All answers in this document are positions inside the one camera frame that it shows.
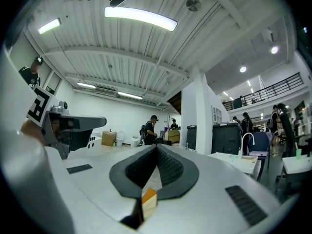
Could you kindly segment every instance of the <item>faucet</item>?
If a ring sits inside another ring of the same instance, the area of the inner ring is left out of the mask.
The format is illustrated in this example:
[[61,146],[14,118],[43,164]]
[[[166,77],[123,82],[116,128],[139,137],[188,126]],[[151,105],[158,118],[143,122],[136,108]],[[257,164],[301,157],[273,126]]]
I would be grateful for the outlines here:
[[242,150],[242,151],[243,151],[244,137],[245,137],[246,135],[251,135],[251,136],[253,137],[253,145],[254,145],[254,136],[253,136],[253,134],[251,134],[251,133],[245,133],[244,136],[243,136],[243,138],[242,138],[242,145],[241,145],[241,150]]

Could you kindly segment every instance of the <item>fluorescent light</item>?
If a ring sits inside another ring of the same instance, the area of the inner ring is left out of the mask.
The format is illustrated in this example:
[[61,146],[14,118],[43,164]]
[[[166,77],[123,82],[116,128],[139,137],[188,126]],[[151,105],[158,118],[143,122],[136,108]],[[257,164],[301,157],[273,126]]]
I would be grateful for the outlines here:
[[96,88],[94,85],[89,85],[89,84],[84,84],[81,82],[77,82],[78,85],[83,86],[83,87],[88,87],[88,88]]
[[105,16],[107,18],[127,18],[138,21],[144,21],[159,26],[161,28],[167,29],[169,31],[174,31],[177,26],[177,22],[170,18],[161,16],[153,12],[133,8],[106,7]]
[[127,96],[127,97],[131,97],[131,98],[135,98],[135,99],[143,99],[143,97],[141,97],[141,96],[135,96],[135,95],[131,95],[131,94],[123,93],[123,92],[118,92],[118,94],[121,96]]
[[42,26],[40,29],[39,29],[39,34],[43,34],[44,32],[47,32],[48,30],[50,29],[53,29],[55,27],[58,27],[60,26],[60,20],[59,18],[58,19],[55,19],[49,23],[47,23],[46,25]]
[[272,54],[276,54],[278,52],[278,47],[277,46],[274,46],[272,49],[271,49],[271,53]]
[[241,72],[241,73],[244,73],[246,70],[247,70],[247,68],[246,68],[245,66],[242,66],[242,67],[240,68],[240,72]]

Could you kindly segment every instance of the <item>white desk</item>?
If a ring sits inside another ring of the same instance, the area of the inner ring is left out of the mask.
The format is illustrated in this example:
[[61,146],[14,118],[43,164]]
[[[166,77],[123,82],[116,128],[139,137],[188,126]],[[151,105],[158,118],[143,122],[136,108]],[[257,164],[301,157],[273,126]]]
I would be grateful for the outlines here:
[[[307,155],[302,155],[300,159],[297,159],[296,157],[286,157],[282,158],[282,160],[283,169],[279,182],[275,189],[275,195],[277,197],[279,197],[278,189],[281,190],[280,195],[284,195],[286,187],[289,183],[303,181],[307,176],[307,172],[312,170],[312,159],[311,157],[307,158]],[[280,183],[284,174],[286,181],[284,183],[284,186],[280,188]]]
[[283,158],[283,166],[287,174],[305,173],[312,170],[312,158],[302,155],[300,159],[296,157]]
[[241,172],[251,175],[254,173],[254,167],[258,160],[257,156],[243,156],[241,159],[239,159],[238,155],[224,153],[214,153],[208,156],[225,161]]

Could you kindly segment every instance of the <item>ceiling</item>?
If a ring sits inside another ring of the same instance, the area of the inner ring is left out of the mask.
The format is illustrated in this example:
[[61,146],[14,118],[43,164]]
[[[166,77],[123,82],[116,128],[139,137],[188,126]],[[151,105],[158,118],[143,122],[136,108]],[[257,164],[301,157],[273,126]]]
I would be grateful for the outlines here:
[[[76,82],[82,81],[143,96],[143,101],[157,106],[192,81],[194,66],[207,72],[208,84],[218,93],[254,77],[253,69],[268,65],[261,36],[267,27],[282,47],[276,58],[285,59],[279,19],[289,8],[282,0],[200,0],[201,10],[195,13],[187,10],[186,1],[122,4],[176,20],[177,28],[169,32],[139,21],[105,18],[108,0],[42,0],[25,35],[78,89]],[[38,29],[55,18],[60,18],[61,26],[39,35]],[[248,63],[250,71],[244,76],[236,73],[237,56]]]
[[[249,87],[246,87],[248,89],[245,91],[242,89],[244,87],[241,84],[242,82],[247,84],[246,81],[252,79],[254,81],[252,88],[254,91],[257,91],[260,89],[258,75],[272,67],[290,62],[295,44],[294,31],[293,27],[286,25],[286,20],[292,23],[291,16],[287,15],[268,27],[272,32],[273,42],[264,33],[259,33],[254,38],[238,46],[233,53],[210,69],[206,73],[206,77],[207,83],[212,90],[216,94],[223,91],[231,91],[228,94],[234,99],[240,95],[250,94]],[[274,55],[270,52],[273,46],[278,46],[279,48]],[[247,67],[244,73],[240,72],[242,65]]]
[[230,97],[232,97],[233,99],[237,99],[240,96],[248,95],[251,93],[251,88],[253,89],[254,92],[261,89],[260,80],[258,76],[249,79],[249,82],[251,83],[251,86],[249,86],[247,81],[245,81],[244,83],[241,83],[235,86],[234,88],[226,90],[225,92],[228,94],[228,96],[226,96],[224,93],[220,93],[219,96],[221,102],[229,101]]

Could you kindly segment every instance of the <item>blue chair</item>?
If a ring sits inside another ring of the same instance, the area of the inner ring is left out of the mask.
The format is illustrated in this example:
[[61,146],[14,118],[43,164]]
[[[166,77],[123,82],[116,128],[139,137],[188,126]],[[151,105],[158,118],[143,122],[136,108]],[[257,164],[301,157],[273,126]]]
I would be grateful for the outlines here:
[[250,156],[258,156],[258,159],[261,161],[260,172],[257,178],[257,181],[260,180],[264,163],[266,158],[268,158],[268,168],[270,162],[270,140],[265,132],[257,132],[253,134],[254,136],[254,145],[252,138],[249,139],[250,147]]

